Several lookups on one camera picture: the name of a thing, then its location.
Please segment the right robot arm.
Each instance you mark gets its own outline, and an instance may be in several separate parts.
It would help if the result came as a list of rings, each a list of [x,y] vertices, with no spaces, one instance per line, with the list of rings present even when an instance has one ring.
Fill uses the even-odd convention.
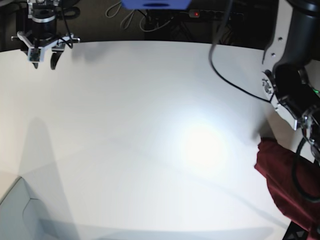
[[[47,50],[52,51],[50,68],[56,69],[65,47],[73,48],[81,39],[68,26],[81,14],[77,0],[27,0],[26,7],[17,11],[16,34],[12,41],[20,42],[20,51],[37,69],[45,59]]]

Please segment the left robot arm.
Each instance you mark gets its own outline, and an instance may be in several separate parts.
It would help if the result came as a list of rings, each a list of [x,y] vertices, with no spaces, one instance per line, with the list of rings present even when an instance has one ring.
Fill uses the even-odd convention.
[[[306,66],[319,26],[318,0],[280,0],[261,65],[265,96],[293,130],[301,130],[316,162],[320,161],[320,91],[312,86]]]

